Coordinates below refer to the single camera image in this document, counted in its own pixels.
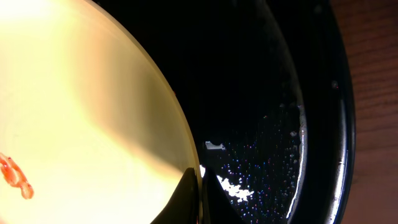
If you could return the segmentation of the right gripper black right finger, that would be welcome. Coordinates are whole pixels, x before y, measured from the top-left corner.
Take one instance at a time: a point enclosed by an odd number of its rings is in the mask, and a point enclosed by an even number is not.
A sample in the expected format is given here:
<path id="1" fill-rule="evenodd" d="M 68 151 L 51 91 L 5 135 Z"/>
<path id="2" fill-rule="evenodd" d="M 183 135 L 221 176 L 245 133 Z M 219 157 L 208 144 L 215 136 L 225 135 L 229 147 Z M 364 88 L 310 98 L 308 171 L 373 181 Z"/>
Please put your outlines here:
<path id="1" fill-rule="evenodd" d="M 202 180 L 204 224 L 244 224 L 242 218 L 231 206 L 215 172 L 205 169 Z"/>

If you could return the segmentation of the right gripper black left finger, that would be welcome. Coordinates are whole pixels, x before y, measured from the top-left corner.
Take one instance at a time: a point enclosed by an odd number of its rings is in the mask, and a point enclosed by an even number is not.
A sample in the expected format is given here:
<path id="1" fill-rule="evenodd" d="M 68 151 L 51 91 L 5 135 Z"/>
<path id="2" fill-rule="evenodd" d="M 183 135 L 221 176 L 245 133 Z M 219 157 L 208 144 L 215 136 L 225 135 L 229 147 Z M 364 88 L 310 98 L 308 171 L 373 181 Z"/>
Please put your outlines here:
<path id="1" fill-rule="evenodd" d="M 197 224 L 199 207 L 198 181 L 194 168 L 185 170 L 164 209 L 151 224 Z"/>

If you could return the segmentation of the pale yellow plate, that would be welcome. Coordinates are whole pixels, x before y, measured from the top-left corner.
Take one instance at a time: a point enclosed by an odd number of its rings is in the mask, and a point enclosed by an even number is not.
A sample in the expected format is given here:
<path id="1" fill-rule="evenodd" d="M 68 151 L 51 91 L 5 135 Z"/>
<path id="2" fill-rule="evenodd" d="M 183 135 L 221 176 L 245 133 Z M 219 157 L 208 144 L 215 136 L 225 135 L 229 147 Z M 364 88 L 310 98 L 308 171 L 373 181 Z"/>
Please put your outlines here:
<path id="1" fill-rule="evenodd" d="M 1 2 L 2 223 L 150 223 L 200 166 L 183 111 L 139 42 L 91 1 Z"/>

